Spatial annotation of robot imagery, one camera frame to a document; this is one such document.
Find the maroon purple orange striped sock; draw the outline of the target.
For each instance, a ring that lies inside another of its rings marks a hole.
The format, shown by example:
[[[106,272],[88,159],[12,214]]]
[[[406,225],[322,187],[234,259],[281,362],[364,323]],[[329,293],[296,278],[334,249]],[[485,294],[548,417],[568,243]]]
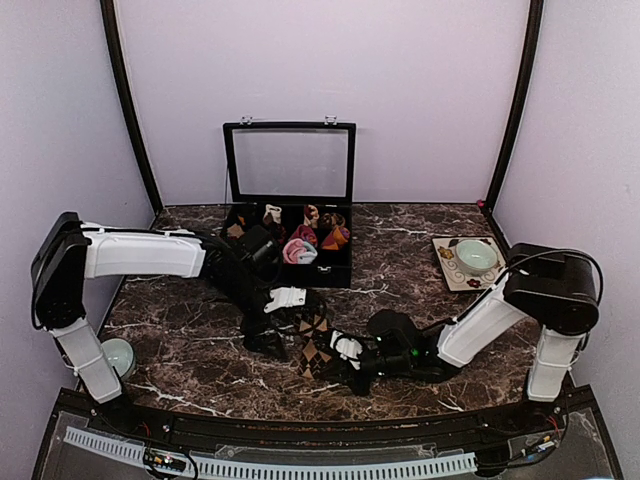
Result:
[[[320,248],[325,251],[339,251],[350,242],[351,233],[344,227],[336,225],[322,241]]]

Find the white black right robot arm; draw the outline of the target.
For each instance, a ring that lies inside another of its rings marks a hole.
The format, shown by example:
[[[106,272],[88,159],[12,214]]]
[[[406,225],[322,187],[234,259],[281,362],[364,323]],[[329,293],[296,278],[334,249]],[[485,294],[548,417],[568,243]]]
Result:
[[[420,330],[407,315],[381,310],[367,324],[372,346],[338,333],[331,345],[348,364],[354,392],[365,394],[379,376],[445,382],[508,330],[534,321],[540,337],[527,374],[526,399],[510,413],[511,426],[530,434],[547,420],[548,403],[559,396],[599,320],[603,294],[603,270],[591,255],[518,243],[497,279],[452,319]]]

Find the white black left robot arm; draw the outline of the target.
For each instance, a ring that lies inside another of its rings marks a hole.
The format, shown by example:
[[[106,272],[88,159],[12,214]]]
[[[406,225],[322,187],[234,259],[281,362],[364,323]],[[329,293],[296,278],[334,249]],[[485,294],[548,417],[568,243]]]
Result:
[[[105,227],[65,212],[31,264],[31,321],[53,336],[90,397],[104,404],[103,421],[120,436],[131,436],[141,427],[141,415],[120,398],[122,382],[88,323],[85,282],[128,275],[204,279],[242,312],[245,348],[283,359],[286,351],[266,310],[270,295],[261,277],[267,265],[280,261],[278,243],[261,226],[227,240],[189,230]]]

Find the brown argyle sock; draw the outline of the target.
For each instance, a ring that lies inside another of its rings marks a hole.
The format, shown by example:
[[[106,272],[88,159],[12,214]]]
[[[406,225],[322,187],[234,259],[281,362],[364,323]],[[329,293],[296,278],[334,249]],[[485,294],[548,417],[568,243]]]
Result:
[[[328,342],[332,329],[325,314],[314,313],[301,318],[297,333],[302,340],[298,373],[306,379],[321,379],[322,371],[333,359]]]

